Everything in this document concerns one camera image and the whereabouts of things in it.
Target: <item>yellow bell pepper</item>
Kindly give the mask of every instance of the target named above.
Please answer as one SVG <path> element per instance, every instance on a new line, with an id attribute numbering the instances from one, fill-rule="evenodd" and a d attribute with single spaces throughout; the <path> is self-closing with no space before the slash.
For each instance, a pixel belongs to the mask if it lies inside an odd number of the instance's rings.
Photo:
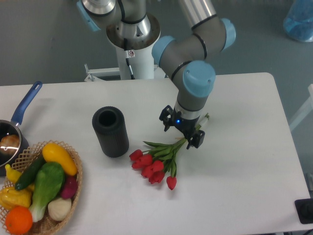
<path id="1" fill-rule="evenodd" d="M 6 187 L 0 191 L 0 202 L 7 210 L 16 206 L 29 208 L 31 204 L 32 193 L 27 189 L 15 190 L 14 187 Z"/>
<path id="2" fill-rule="evenodd" d="M 5 165 L 5 170 L 6 170 L 6 177 L 8 178 L 9 181 L 11 181 L 14 184 L 17 182 L 17 180 L 22 174 L 21 172 L 12 169 L 9 164 Z M 32 183 L 27 187 L 27 189 L 33 192 L 35 190 L 35 185 Z"/>

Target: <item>red tulip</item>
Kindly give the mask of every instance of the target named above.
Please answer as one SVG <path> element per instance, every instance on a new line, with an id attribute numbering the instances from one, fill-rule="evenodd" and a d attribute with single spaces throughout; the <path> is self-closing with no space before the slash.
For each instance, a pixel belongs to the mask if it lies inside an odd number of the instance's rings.
<path id="1" fill-rule="evenodd" d="M 142 151 L 140 149 L 137 149 L 134 153 L 129 155 L 132 161 L 136 161 L 138 158 L 140 158 L 143 155 Z"/>
<path id="2" fill-rule="evenodd" d="M 143 165 L 151 165 L 153 160 L 152 160 L 152 155 L 151 154 L 145 154 L 142 157 L 138 158 L 136 162 L 139 162 Z"/>
<path id="3" fill-rule="evenodd" d="M 167 179 L 166 179 L 166 183 L 167 183 L 168 188 L 169 188 L 170 190 L 173 190 L 173 189 L 175 188 L 175 186 L 176 186 L 177 179 L 176 179 L 176 177 L 171 177 L 171 176 L 169 176 L 169 177 L 167 177 Z"/>
<path id="4" fill-rule="evenodd" d="M 161 183 L 161 181 L 163 180 L 164 176 L 165 176 L 165 173 L 163 171 L 157 171 L 149 178 L 149 182 L 151 184 Z"/>
<path id="5" fill-rule="evenodd" d="M 141 175 L 145 178 L 150 178 L 153 175 L 151 166 L 149 165 L 143 168 Z"/>
<path id="6" fill-rule="evenodd" d="M 156 160 L 153 164 L 152 164 L 152 170 L 153 172 L 157 172 L 157 171 L 162 171 L 164 169 L 164 164 L 163 162 Z"/>
<path id="7" fill-rule="evenodd" d="M 145 165 L 143 165 L 141 163 L 138 163 L 138 162 L 134 162 L 132 164 L 132 168 L 134 168 L 134 169 L 141 169 L 141 168 L 144 168 L 144 167 L 145 167 Z"/>

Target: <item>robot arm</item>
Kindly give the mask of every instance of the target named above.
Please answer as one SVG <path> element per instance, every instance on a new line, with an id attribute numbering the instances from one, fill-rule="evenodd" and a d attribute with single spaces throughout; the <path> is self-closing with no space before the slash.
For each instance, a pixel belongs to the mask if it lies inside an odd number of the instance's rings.
<path id="1" fill-rule="evenodd" d="M 177 42 L 171 36 L 160 38 L 152 49 L 157 64 L 179 90 L 174 109 L 166 106 L 159 119 L 179 129 L 190 146 L 198 148 L 205 133 L 195 129 L 215 81 L 215 71 L 205 63 L 207 57 L 233 44 L 236 31 L 227 19 L 219 19 L 210 0 L 180 0 L 193 34 Z"/>
<path id="2" fill-rule="evenodd" d="M 78 7 L 81 4 L 98 27 L 106 28 L 109 40 L 119 48 L 141 50 L 159 37 L 158 22 L 146 15 L 145 0 L 80 1 Z M 205 133 L 195 126 L 215 81 L 214 69 L 204 60 L 232 45 L 236 31 L 229 20 L 218 18 L 211 0 L 179 0 L 179 3 L 192 35 L 181 42 L 171 36 L 162 37 L 154 44 L 152 55 L 179 90 L 174 109 L 166 106 L 159 119 L 165 125 L 164 131 L 174 126 L 184 134 L 188 149 L 198 148 L 203 142 Z M 140 60 L 147 61 L 147 55 Z M 136 67 L 134 70 L 146 66 L 137 63 Z"/>

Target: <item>orange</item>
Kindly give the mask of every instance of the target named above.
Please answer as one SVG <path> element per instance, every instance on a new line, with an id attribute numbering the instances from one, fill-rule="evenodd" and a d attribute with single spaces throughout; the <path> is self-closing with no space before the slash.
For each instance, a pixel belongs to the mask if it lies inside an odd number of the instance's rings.
<path id="1" fill-rule="evenodd" d="M 27 233 L 33 225 L 33 217 L 26 207 L 15 207 L 6 215 L 5 225 L 11 234 Z"/>

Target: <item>food in pot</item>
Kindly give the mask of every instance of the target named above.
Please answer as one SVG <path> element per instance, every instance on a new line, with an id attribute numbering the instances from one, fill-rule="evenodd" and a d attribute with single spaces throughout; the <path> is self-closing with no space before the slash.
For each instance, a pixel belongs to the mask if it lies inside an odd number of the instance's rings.
<path id="1" fill-rule="evenodd" d="M 5 136 L 0 142 L 0 153 L 13 156 L 20 145 L 20 138 L 17 135 Z"/>

